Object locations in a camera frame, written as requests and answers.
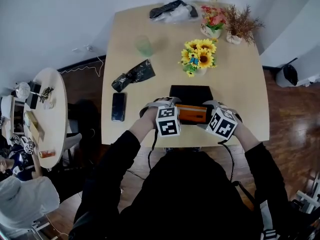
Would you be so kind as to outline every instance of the smartphone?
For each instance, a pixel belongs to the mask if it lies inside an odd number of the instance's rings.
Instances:
[[[112,98],[112,112],[111,120],[116,122],[123,122],[125,120],[126,111],[126,94],[114,93]]]

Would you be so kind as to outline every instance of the potted plant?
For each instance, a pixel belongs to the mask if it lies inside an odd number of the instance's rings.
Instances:
[[[209,38],[219,38],[226,23],[225,11],[220,8],[201,6],[203,20],[200,30]]]
[[[255,43],[252,31],[257,30],[265,25],[257,17],[250,18],[250,6],[247,5],[245,10],[239,11],[234,4],[225,9],[226,18],[226,40],[229,43],[240,44],[242,39],[250,45]]]
[[[181,60],[178,62],[183,65],[183,71],[188,77],[192,78],[195,75],[203,76],[207,68],[215,68],[217,47],[216,39],[195,39],[184,44],[186,49],[181,51]]]

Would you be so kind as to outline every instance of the dried plant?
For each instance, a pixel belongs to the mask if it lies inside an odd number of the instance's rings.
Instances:
[[[255,43],[252,31],[264,28],[265,25],[257,17],[250,18],[250,6],[247,5],[244,11],[239,11],[236,5],[231,4],[225,8],[226,30],[232,35],[244,39],[248,45]]]

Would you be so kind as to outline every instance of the white pot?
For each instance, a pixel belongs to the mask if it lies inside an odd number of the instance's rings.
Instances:
[[[206,26],[205,24],[201,24],[200,31],[202,34],[209,38],[219,38],[222,32],[222,29],[217,29],[216,31],[212,31],[210,27]]]
[[[242,38],[236,36],[236,35],[231,35],[229,32],[226,33],[226,40],[229,43],[235,44],[235,45],[239,45],[242,41]]]
[[[207,72],[207,68],[198,68],[194,74],[198,77],[202,77]]]

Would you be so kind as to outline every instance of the round table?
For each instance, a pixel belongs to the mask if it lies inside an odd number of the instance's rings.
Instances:
[[[33,81],[41,85],[40,94],[42,94],[43,90],[47,87],[54,89],[51,92],[50,97],[50,101],[53,102],[53,108],[44,109],[44,105],[40,102],[40,98],[38,98],[35,109],[30,109],[27,104],[24,105],[24,113],[26,111],[32,111],[38,122],[37,128],[40,133],[40,138],[36,144],[38,155],[40,151],[55,151],[55,156],[47,158],[39,157],[40,165],[43,168],[52,168],[59,162],[65,150],[64,146],[68,127],[66,87],[60,73],[53,68],[45,68],[41,70]],[[35,141],[28,127],[26,125],[23,127],[25,136],[30,137]]]

